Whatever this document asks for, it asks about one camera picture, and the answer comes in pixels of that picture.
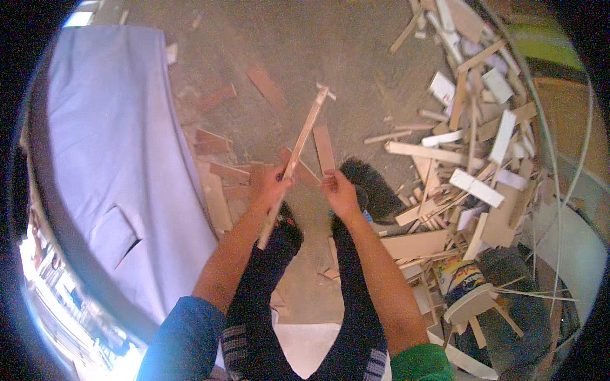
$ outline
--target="leg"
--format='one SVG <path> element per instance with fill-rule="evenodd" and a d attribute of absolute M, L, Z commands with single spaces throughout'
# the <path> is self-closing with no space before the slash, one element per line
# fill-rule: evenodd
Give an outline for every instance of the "leg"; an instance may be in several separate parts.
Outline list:
<path fill-rule="evenodd" d="M 386 336 L 368 295 L 360 259 L 345 225 L 333 222 L 345 315 L 339 334 L 312 380 L 381 380 Z"/>
<path fill-rule="evenodd" d="M 301 380 L 288 364 L 271 326 L 269 301 L 300 248 L 276 227 L 266 250 L 254 245 L 250 261 L 227 312 L 221 338 L 224 364 L 231 376 L 248 380 Z"/>

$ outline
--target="fabric sheet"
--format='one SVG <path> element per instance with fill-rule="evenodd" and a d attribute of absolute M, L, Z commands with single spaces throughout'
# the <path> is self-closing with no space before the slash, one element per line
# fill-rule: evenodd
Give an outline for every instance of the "fabric sheet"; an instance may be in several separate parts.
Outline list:
<path fill-rule="evenodd" d="M 86 292 L 150 339 L 217 242 L 174 115 L 161 30 L 64 28 L 37 81 L 32 163 Z"/>

